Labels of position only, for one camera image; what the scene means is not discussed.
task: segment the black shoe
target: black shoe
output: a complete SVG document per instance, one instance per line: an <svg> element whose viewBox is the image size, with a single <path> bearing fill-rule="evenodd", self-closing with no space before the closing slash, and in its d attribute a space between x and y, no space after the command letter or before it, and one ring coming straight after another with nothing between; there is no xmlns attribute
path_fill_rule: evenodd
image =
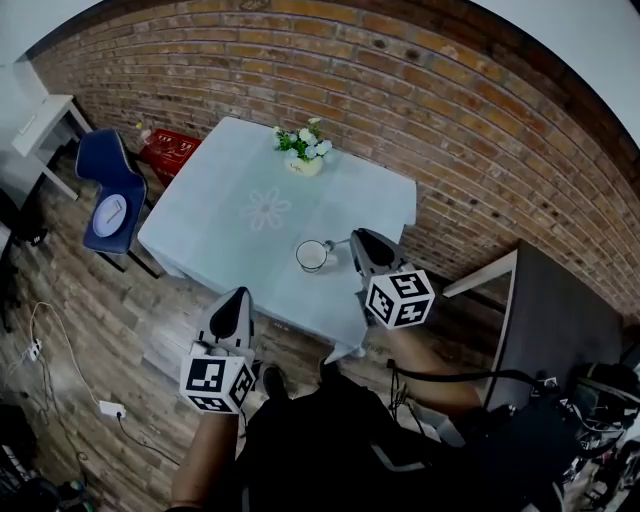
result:
<svg viewBox="0 0 640 512"><path fill-rule="evenodd" d="M322 359L319 366L320 380L322 382L329 382L339 375L342 375L342 373L340 372L340 367L338 366L338 363L336 361L334 361L333 363L324 364L326 360L326 358Z"/></svg>
<svg viewBox="0 0 640 512"><path fill-rule="evenodd" d="M271 365L265 368L262 374L262 386L271 400L289 400L282 373L277 366Z"/></svg>

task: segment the white cup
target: white cup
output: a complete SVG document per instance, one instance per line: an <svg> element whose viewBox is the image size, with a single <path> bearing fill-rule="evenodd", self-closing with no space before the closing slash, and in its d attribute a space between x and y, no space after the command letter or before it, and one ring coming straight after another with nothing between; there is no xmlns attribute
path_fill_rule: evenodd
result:
<svg viewBox="0 0 640 512"><path fill-rule="evenodd" d="M296 249L296 259L302 270L313 274L327 262L327 250L317 240L307 240Z"/></svg>

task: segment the flower vase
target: flower vase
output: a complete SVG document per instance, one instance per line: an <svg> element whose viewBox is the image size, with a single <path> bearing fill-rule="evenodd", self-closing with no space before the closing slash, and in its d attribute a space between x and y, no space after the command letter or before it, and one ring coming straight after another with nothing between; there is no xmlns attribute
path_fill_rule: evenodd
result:
<svg viewBox="0 0 640 512"><path fill-rule="evenodd" d="M298 157L285 157L284 166L288 171L302 176L315 176L322 170L322 157L315 157L313 160L305 162Z"/></svg>

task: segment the blue chair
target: blue chair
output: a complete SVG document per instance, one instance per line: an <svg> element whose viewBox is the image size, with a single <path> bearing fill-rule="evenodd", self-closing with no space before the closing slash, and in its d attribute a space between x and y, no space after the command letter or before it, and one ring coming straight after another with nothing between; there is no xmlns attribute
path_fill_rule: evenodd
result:
<svg viewBox="0 0 640 512"><path fill-rule="evenodd" d="M113 129L87 133L80 141L76 160L76 175L100 184L100 195L84 233L83 244L98 253L111 266L124 272L107 254L126 254L148 274L158 278L138 256L131 252L131 242L143 205L153 208L147 199L147 182L122 139ZM122 225L111 236L100 237L93 230L93 217L98 205L112 194L120 194L127 201Z"/></svg>

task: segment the power strip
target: power strip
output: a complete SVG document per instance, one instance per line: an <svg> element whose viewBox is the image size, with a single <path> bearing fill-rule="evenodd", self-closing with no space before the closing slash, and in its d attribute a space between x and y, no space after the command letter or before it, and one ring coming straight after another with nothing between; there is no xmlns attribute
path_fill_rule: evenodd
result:
<svg viewBox="0 0 640 512"><path fill-rule="evenodd" d="M40 356L40 352L42 352L42 342L38 338L34 338L29 347L29 359L35 363Z"/></svg>

